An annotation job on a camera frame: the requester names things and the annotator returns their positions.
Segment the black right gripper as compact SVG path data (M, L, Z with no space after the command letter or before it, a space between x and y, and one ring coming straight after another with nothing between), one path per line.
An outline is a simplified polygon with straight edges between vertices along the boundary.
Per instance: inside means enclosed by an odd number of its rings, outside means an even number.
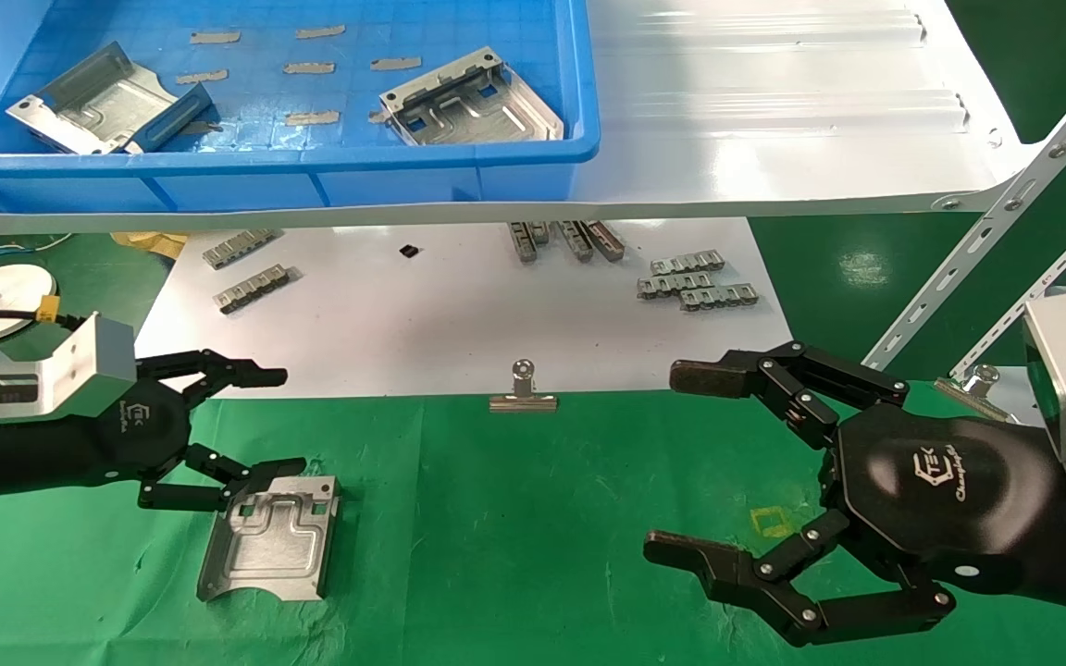
M794 648L930 631L956 607L935 581L980 594L1052 591L1063 472L1040 427L906 413L897 408L906 381L800 341L676 360L669 388L757 397L813 450L835 438L840 506L853 524L824 511L759 557L660 530L643 545L646 561L693 573L707 599L754 612ZM823 396L873 408L840 425ZM795 579L838 545L898 589L825 601L801 594Z

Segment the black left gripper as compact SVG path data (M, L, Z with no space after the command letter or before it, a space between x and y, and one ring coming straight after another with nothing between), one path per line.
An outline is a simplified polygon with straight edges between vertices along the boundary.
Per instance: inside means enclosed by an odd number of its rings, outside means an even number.
M222 389L275 388L287 368L264 368L211 350L175 352L136 360L138 383L104 412L104 481L139 481L138 506L156 511L227 511L235 502L266 492L275 480L296 476L305 458L238 462L203 444L189 444L189 409ZM162 384L200 375L181 392ZM179 462L217 487L160 482Z

